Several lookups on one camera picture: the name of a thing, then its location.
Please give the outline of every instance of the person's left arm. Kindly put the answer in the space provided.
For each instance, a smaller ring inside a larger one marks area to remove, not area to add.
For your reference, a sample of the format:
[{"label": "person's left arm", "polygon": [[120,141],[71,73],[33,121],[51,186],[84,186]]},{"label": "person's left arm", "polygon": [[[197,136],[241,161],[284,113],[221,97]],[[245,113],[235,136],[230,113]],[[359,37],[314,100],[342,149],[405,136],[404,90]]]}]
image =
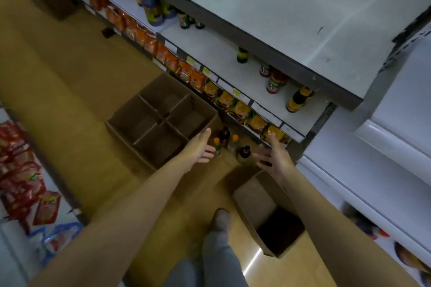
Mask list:
[{"label": "person's left arm", "polygon": [[214,156],[210,135],[208,128],[195,136],[130,196],[91,222],[29,287],[116,287],[181,177]]}]

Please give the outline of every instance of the person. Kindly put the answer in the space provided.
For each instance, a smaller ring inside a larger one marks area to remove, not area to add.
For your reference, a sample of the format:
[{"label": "person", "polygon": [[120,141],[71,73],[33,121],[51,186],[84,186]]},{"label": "person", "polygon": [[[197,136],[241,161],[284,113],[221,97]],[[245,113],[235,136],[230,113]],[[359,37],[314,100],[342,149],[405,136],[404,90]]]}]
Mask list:
[{"label": "person", "polygon": [[[192,138],[176,157],[131,195],[91,222],[29,284],[30,287],[117,287],[133,257],[181,177],[195,163],[207,163],[215,149],[211,130]],[[339,287],[417,287],[416,282],[334,208],[295,168],[288,152],[271,136],[271,149],[258,148],[257,165],[287,191],[316,250]],[[239,260],[228,245],[230,216],[216,211],[202,248],[203,275],[196,263],[182,260],[164,286],[245,287]]]}]

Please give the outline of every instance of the person's left hand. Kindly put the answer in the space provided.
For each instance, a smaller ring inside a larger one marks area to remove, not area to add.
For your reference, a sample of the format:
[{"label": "person's left hand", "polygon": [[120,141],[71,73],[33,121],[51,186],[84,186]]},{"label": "person's left hand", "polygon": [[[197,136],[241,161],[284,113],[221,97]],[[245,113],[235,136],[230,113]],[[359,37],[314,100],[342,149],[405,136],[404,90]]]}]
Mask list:
[{"label": "person's left hand", "polygon": [[211,128],[207,128],[204,132],[193,137],[186,147],[181,151],[179,156],[184,157],[185,161],[190,163],[190,168],[195,163],[207,163],[214,157],[215,147],[208,145],[208,139],[211,136]]}]

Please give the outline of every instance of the finger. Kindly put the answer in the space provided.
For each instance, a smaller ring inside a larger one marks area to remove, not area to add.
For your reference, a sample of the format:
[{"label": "finger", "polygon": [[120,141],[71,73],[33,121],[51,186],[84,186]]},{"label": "finger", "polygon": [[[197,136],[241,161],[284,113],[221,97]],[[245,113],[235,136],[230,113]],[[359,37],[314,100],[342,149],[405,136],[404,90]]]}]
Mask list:
[{"label": "finger", "polygon": [[272,158],[271,157],[267,157],[264,156],[262,154],[258,154],[258,153],[254,153],[253,152],[253,158],[257,159],[257,160],[261,160],[261,161],[268,161],[269,163],[272,163]]},{"label": "finger", "polygon": [[256,165],[257,165],[259,168],[261,168],[261,169],[265,170],[266,172],[269,172],[269,173],[271,173],[271,172],[272,172],[272,167],[270,167],[270,166],[268,166],[268,165],[264,165],[264,164],[262,164],[262,163],[260,163],[260,162],[258,162]]},{"label": "finger", "polygon": [[273,148],[280,148],[280,142],[278,141],[277,137],[275,137],[275,134],[274,134],[274,133],[271,133],[271,134],[269,135],[269,139],[270,139],[270,141],[271,141],[271,146],[272,146]]},{"label": "finger", "polygon": [[205,148],[205,151],[209,151],[209,152],[215,152],[216,148],[212,147],[211,145],[207,145],[207,147]]},{"label": "finger", "polygon": [[255,151],[256,151],[255,153],[262,154],[263,156],[270,156],[272,150],[267,149],[263,146],[263,144],[260,144]]},{"label": "finger", "polygon": [[202,141],[208,142],[209,137],[211,136],[211,128],[207,128],[200,137]]},{"label": "finger", "polygon": [[214,154],[213,153],[209,153],[209,152],[205,152],[202,155],[202,158],[209,158],[209,159],[211,159],[211,158],[214,158]]}]

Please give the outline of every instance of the open cardboard box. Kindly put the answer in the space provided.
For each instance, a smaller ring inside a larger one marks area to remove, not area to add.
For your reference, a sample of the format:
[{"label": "open cardboard box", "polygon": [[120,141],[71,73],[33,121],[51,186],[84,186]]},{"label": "open cardboard box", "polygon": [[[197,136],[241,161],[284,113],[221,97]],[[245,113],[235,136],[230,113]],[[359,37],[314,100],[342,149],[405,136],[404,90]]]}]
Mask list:
[{"label": "open cardboard box", "polygon": [[288,194],[264,171],[241,185],[233,197],[241,219],[267,256],[280,259],[305,231]]},{"label": "open cardboard box", "polygon": [[167,74],[161,74],[106,121],[113,136],[152,170],[175,157],[207,127],[221,125],[217,110]]}]

